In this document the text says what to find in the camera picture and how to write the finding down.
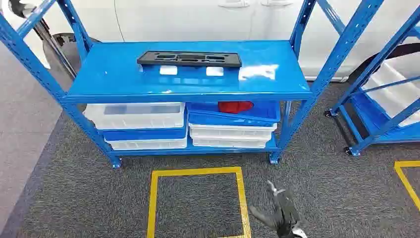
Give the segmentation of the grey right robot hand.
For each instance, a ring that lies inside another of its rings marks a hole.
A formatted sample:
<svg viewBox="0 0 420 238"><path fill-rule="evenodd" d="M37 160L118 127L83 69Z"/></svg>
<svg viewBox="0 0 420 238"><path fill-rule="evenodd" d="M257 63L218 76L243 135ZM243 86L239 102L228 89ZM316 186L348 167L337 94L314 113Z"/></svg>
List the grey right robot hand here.
<svg viewBox="0 0 420 238"><path fill-rule="evenodd" d="M299 227L301 219L291 194L283 188L277 188L269 180L267 184L268 197L274 204L273 213L264 213L254 206L249 207L250 213L260 222L275 230L280 238L305 238L305 232Z"/></svg>

